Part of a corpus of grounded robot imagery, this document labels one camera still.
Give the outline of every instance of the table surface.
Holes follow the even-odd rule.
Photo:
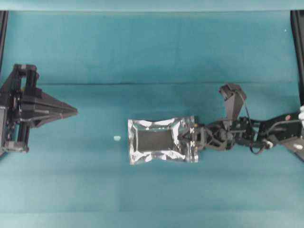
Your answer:
[[[1,80],[14,63],[36,64],[38,86],[79,114],[32,129],[28,154],[0,160],[2,226],[302,227],[304,163],[284,147],[137,166],[127,149],[128,118],[224,117],[226,82],[243,87],[252,118],[298,110],[289,19],[11,12]]]

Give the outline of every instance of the teal fabric surface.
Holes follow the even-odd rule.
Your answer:
[[[2,10],[198,12],[303,9],[302,0],[1,0]]]
[[[9,15],[2,77],[35,63],[39,83],[290,82],[290,13]]]
[[[241,82],[252,118],[296,111],[289,12],[14,12],[2,80],[14,62],[37,64],[39,87],[79,114],[31,130],[28,154],[0,160],[0,227],[303,227],[304,163],[284,147],[137,166],[127,150],[128,118],[223,117],[225,82]]]

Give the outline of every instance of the black pointed tool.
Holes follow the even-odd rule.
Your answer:
[[[22,78],[26,78],[24,89],[21,89]],[[36,88],[38,78],[36,66],[15,64],[0,89],[0,155],[27,152],[30,128],[77,114],[77,109]],[[19,130],[14,140],[16,125]]]

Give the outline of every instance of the black metal frame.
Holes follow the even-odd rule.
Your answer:
[[[304,10],[293,10],[290,13],[291,27],[294,35],[294,47],[299,69],[299,96],[304,105]]]
[[[6,35],[6,27],[8,23],[8,11],[0,11],[0,72],[2,68],[2,59],[3,59],[3,50],[4,50],[4,43],[5,43],[5,35]]]

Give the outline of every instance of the foil pouch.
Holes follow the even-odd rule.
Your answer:
[[[194,116],[157,122],[128,120],[130,164],[152,159],[198,162],[197,150],[190,146],[190,142],[178,139],[179,134],[194,124]]]

